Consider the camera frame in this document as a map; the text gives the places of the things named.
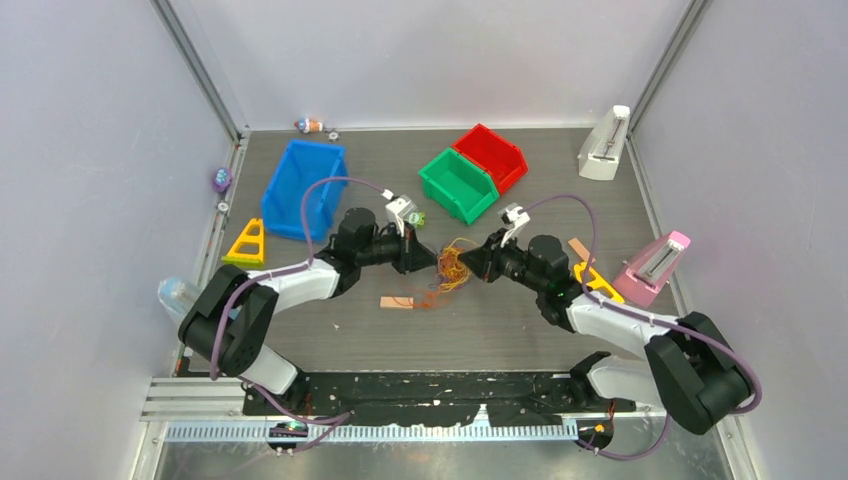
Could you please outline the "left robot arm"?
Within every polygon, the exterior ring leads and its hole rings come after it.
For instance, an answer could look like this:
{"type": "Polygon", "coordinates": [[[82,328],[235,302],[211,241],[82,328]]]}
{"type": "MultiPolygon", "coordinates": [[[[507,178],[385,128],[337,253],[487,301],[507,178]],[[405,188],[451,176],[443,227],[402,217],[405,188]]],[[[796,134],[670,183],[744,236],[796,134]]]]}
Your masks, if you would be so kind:
{"type": "Polygon", "coordinates": [[[305,405],[307,389],[296,380],[298,368],[265,343],[274,315],[346,293],[368,266],[389,264],[406,274],[437,263],[410,223],[379,226],[371,210],[352,208],[312,262],[279,275],[220,267],[183,315],[178,338],[212,369],[263,387],[273,406],[293,414],[305,405]]]}

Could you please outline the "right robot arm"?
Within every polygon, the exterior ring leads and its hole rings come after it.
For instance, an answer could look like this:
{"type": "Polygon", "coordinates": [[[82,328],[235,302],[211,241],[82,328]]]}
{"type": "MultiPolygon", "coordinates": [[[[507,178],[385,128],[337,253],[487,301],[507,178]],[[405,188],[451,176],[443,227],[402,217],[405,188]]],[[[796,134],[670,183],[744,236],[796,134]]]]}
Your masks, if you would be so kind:
{"type": "Polygon", "coordinates": [[[692,312],[656,315],[616,303],[574,275],[559,239],[534,237],[528,248],[504,241],[504,230],[459,254],[486,283],[505,278],[536,295],[551,325],[601,338],[635,355],[626,360],[600,352],[576,365],[571,397],[584,410],[621,398],[660,407],[685,430],[702,435],[725,416],[754,405],[761,393],[750,369],[735,355],[714,322],[692,312]]]}

